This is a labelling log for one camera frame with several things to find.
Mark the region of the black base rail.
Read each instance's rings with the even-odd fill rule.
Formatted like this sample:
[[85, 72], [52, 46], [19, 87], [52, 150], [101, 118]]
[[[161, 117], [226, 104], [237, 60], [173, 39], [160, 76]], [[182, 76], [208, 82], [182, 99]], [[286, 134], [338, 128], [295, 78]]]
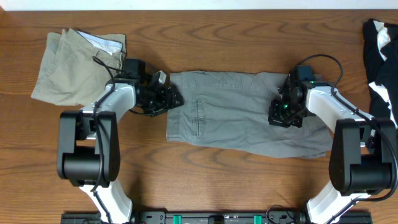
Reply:
[[[89, 224], [105, 223], [98, 213], [64, 213], [61, 216], [61, 224]], [[266, 224], [266, 223], [310, 223], [303, 212], [292, 209], [283, 209], [277, 206], [266, 212], [243, 213], [172, 213], [164, 211], [146, 211], [133, 213], [130, 221], [132, 224]], [[372, 224], [370, 212], [353, 211], [345, 213], [336, 223], [344, 224]]]

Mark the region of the black and white garment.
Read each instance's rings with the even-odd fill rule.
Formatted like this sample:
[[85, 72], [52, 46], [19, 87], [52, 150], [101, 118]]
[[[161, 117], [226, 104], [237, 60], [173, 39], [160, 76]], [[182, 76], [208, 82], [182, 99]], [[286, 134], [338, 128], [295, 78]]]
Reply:
[[363, 37], [369, 112], [397, 124], [397, 25], [369, 19], [363, 24]]

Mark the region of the grey shorts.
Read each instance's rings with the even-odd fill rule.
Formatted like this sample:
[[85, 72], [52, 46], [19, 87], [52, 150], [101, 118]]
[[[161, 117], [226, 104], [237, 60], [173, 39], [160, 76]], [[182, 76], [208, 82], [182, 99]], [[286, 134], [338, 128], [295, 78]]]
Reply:
[[319, 118], [304, 118], [301, 128], [269, 124], [271, 101], [279, 98], [285, 78], [267, 72], [171, 74], [183, 105], [168, 112], [167, 140], [275, 158], [324, 156], [333, 140]]

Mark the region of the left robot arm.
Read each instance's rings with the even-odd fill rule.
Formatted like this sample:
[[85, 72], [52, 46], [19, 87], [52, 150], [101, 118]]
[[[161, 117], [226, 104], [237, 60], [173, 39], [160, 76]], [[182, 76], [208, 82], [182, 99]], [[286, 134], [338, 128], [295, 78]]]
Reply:
[[60, 115], [57, 172], [89, 196], [98, 211], [66, 212], [62, 223], [137, 223], [133, 201], [118, 180], [121, 165], [118, 123], [134, 107], [154, 117], [183, 105], [166, 74], [147, 69], [144, 61], [129, 58], [123, 68], [106, 65], [110, 76], [104, 92], [89, 106]]

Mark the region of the folded khaki shorts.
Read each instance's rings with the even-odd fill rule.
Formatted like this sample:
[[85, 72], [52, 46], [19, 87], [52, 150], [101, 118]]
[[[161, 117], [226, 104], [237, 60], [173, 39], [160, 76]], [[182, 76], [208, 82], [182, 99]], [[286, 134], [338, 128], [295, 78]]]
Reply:
[[50, 32], [31, 98], [59, 106], [90, 105], [110, 80], [107, 66], [121, 68], [124, 34], [94, 35], [75, 29]]

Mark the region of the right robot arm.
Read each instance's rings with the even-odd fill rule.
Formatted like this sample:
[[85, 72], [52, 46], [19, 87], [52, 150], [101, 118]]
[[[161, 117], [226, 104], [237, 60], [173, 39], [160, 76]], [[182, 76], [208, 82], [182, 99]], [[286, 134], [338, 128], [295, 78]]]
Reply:
[[291, 69], [279, 94], [269, 108], [271, 125], [301, 128], [304, 118], [316, 116], [333, 131], [330, 180], [292, 216], [292, 223], [338, 223], [358, 202], [380, 202], [394, 194], [397, 146], [392, 121], [354, 107], [335, 86], [317, 81], [309, 65]]

